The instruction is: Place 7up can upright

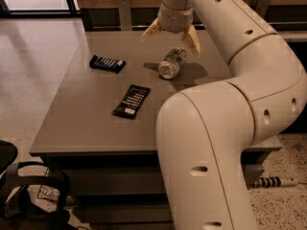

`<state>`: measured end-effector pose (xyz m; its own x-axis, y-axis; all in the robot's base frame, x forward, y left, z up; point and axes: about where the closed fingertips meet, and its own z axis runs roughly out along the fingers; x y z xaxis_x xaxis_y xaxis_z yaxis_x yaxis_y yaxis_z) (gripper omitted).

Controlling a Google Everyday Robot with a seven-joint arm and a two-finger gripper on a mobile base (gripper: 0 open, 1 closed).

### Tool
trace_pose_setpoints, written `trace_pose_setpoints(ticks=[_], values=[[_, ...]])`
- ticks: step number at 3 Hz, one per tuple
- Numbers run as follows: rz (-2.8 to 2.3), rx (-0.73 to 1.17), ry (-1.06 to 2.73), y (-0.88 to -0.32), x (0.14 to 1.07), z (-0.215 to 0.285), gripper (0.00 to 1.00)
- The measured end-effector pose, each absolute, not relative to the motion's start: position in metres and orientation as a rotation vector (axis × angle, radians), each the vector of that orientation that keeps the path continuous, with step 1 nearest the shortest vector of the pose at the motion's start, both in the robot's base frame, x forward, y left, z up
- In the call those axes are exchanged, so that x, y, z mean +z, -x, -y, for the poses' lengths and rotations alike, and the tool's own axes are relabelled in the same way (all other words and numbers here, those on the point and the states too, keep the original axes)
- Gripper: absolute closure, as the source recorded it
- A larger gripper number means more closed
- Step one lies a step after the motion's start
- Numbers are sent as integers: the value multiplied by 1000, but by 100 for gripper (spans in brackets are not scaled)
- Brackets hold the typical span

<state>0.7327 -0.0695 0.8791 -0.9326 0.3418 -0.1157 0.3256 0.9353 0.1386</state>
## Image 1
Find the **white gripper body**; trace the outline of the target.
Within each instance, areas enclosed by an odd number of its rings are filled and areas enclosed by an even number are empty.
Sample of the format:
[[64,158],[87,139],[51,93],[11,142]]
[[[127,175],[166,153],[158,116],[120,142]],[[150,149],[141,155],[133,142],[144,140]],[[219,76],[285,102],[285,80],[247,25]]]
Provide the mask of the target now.
[[157,19],[164,31],[178,34],[187,30],[193,22],[193,9],[172,9],[162,2]]

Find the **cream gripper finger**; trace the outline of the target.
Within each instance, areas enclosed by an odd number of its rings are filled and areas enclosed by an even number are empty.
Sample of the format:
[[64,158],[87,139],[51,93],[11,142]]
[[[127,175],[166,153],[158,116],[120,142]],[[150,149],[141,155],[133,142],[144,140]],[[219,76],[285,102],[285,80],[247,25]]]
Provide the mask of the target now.
[[181,37],[185,46],[196,56],[201,54],[201,45],[197,35],[197,31],[193,25],[190,25]]
[[153,23],[149,26],[149,28],[141,35],[140,39],[145,40],[150,36],[158,35],[162,31],[162,27],[159,23],[158,18],[156,18]]

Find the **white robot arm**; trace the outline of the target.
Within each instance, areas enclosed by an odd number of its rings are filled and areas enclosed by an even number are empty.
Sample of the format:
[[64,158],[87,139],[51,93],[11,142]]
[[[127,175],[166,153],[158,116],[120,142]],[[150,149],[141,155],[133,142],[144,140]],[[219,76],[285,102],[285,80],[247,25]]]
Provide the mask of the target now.
[[181,33],[197,52],[194,16],[232,76],[177,92],[157,115],[156,147],[174,226],[257,230],[241,154],[297,119],[306,105],[306,71],[243,0],[162,0],[144,35]]

